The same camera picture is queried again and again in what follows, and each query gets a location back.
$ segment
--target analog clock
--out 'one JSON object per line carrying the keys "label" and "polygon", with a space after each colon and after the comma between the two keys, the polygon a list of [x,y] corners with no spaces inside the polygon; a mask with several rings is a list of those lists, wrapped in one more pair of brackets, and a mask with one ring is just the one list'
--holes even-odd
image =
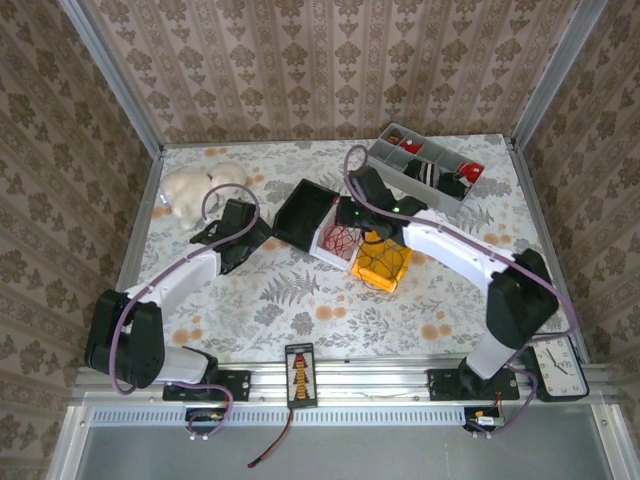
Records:
{"label": "analog clock", "polygon": [[538,398],[570,402],[589,395],[580,362],[569,337],[541,340],[533,345],[538,363]]}

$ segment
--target red tangled wire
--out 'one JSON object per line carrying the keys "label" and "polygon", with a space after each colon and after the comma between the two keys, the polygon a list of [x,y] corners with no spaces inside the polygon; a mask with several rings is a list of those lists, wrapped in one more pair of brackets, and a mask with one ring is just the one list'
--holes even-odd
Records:
{"label": "red tangled wire", "polygon": [[349,260],[359,241],[357,229],[332,225],[325,233],[322,248]]}

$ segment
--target red wire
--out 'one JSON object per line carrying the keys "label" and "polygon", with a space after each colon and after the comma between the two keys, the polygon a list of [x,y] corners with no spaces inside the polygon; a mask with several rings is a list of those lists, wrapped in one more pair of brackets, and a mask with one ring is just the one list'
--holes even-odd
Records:
{"label": "red wire", "polygon": [[332,225],[325,233],[322,247],[344,258],[354,250],[358,242],[358,236],[351,229]]}
{"label": "red wire", "polygon": [[262,455],[256,458],[253,462],[247,464],[247,467],[253,468],[257,464],[259,464],[262,460],[267,458],[271,454],[273,449],[276,448],[280,440],[282,440],[286,435],[286,433],[289,431],[289,428],[291,427],[291,423],[293,423],[293,409],[289,409],[289,418],[287,419],[287,424],[284,426],[284,430],[282,430],[282,433],[280,434],[280,436],[276,438],[276,441],[273,442],[271,446],[267,448]]}

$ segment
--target gray compartment tray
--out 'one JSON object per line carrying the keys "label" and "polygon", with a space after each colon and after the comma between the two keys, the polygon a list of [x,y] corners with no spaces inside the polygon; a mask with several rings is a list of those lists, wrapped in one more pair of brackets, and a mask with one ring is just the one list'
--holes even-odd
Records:
{"label": "gray compartment tray", "polygon": [[[422,148],[414,155],[400,146],[387,142],[386,139],[393,129],[402,133],[403,138],[400,143],[412,140],[415,144],[422,144]],[[422,200],[431,208],[447,215],[456,215],[464,199],[458,200],[402,173],[414,158],[433,163],[440,169],[441,174],[456,172],[463,163],[478,162],[469,160],[467,157],[440,146],[428,137],[419,135],[397,123],[391,123],[369,149],[369,164],[380,173],[385,182],[418,200]],[[469,196],[473,188],[474,185],[471,186],[465,198]]]}

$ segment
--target white stuffed toy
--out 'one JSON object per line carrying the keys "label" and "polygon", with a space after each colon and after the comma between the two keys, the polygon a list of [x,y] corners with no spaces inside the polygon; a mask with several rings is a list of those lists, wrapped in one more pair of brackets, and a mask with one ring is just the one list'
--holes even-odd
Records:
{"label": "white stuffed toy", "polygon": [[[179,169],[166,174],[160,182],[164,200],[180,220],[180,226],[189,230],[202,218],[202,201],[209,190],[224,183],[244,185],[247,175],[237,163],[220,163],[208,173]],[[229,198],[239,196],[239,188],[216,190],[207,199],[206,212],[223,207]]]}

